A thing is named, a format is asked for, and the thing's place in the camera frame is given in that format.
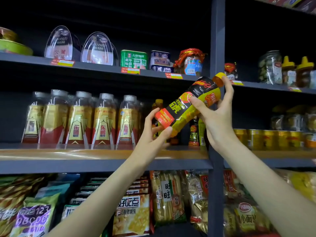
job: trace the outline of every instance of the red price tag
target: red price tag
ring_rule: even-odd
[[[243,86],[244,84],[239,80],[230,80],[232,85]]]
[[[140,75],[140,69],[136,69],[136,68],[122,67],[121,72],[122,73],[128,73],[128,74],[138,74],[138,75]]]
[[[167,73],[167,72],[166,72],[166,77],[172,78],[172,79],[183,79],[181,74]]]
[[[290,91],[295,91],[295,92],[302,92],[302,90],[298,87],[289,87]]]
[[[66,60],[59,60],[59,59],[53,59],[51,61],[52,65],[55,66],[67,66],[67,67],[73,67],[74,61],[66,61]]]

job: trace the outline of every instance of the green tin can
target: green tin can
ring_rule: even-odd
[[[146,52],[121,50],[121,67],[147,69],[147,62]]]

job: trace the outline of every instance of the barcode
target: barcode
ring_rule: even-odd
[[[189,73],[195,73],[195,69],[188,69],[188,71],[187,71],[187,73],[189,74]]]

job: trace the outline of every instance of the blue tin can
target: blue tin can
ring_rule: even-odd
[[[151,51],[150,68],[152,65],[170,66],[170,53],[164,51]]]
[[[152,65],[151,69],[153,71],[163,71],[163,72],[169,72],[174,73],[172,66],[164,66],[164,65]]]

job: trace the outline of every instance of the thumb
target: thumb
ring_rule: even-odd
[[[204,117],[207,117],[211,114],[212,110],[207,108],[206,105],[195,96],[190,98],[190,102]]]
[[[169,126],[167,128],[165,128],[160,135],[157,137],[157,139],[155,139],[153,142],[156,143],[156,146],[159,148],[165,143],[166,139],[168,139],[171,135],[172,132],[172,127]]]

